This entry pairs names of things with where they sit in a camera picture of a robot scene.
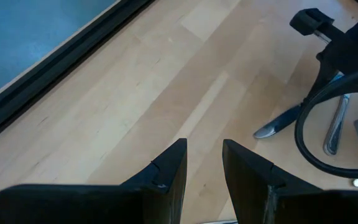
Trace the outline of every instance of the light wood flooring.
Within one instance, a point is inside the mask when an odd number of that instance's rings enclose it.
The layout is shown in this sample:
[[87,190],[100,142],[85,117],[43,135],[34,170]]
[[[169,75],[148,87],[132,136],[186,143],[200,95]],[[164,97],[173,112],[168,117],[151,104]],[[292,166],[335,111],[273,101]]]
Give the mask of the light wood flooring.
[[[225,138],[318,187],[350,188],[302,158],[293,125],[252,137],[314,82],[325,44],[289,26],[308,7],[343,31],[358,21],[353,0],[156,0],[0,134],[0,190],[120,184],[178,138],[188,138],[182,223],[235,218],[221,159]],[[358,167],[358,95],[338,155],[323,153],[336,106],[333,99],[312,111],[306,143],[330,164]]]

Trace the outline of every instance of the wooden floor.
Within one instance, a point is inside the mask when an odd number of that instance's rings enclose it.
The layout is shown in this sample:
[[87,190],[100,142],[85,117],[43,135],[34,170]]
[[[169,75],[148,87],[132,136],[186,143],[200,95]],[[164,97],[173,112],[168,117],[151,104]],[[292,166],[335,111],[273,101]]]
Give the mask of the wooden floor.
[[[182,223],[234,218],[222,141],[233,139],[324,189],[347,179],[298,152],[293,125],[252,133],[308,92],[325,44],[288,24],[318,7],[347,30],[353,0],[156,0],[0,134],[0,189],[19,183],[120,184],[178,138],[188,138]],[[321,147],[337,100],[306,123],[306,144],[331,164],[358,167],[358,95],[351,97],[339,154]]]

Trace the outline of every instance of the black cord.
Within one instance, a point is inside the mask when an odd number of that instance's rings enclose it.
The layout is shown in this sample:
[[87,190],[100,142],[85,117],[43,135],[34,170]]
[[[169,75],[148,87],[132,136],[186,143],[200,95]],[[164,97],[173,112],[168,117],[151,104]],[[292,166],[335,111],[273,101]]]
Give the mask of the black cord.
[[351,83],[358,82],[358,72],[352,75],[345,75],[344,77],[326,85],[322,90],[313,95],[308,101],[303,103],[301,108],[300,115],[295,124],[295,142],[298,146],[299,151],[302,156],[314,165],[316,168],[327,172],[332,175],[337,175],[340,177],[358,179],[358,169],[345,169],[340,167],[334,167],[328,164],[321,162],[317,159],[305,145],[303,140],[303,126],[305,125],[306,118],[308,117],[310,111],[318,104],[323,98],[327,95],[332,94],[334,91],[343,88],[344,86],[350,85]]

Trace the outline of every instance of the black cable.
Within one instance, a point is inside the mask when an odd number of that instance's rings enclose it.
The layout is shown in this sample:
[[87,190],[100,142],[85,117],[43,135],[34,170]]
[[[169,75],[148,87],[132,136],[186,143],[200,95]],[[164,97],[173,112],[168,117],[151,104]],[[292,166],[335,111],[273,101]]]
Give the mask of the black cable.
[[334,91],[343,88],[344,86],[350,85],[351,83],[357,83],[358,81],[358,72],[351,75],[345,75],[344,77],[326,85],[322,90],[313,95],[309,100],[303,103],[301,112],[295,124],[295,142],[298,146],[299,151],[302,156],[314,165],[316,168],[327,172],[332,175],[337,175],[340,177],[358,179],[358,169],[345,169],[340,167],[334,167],[328,164],[321,162],[317,159],[305,145],[303,140],[303,126],[305,125],[306,118],[308,117],[310,111],[318,104],[324,97],[332,94]]

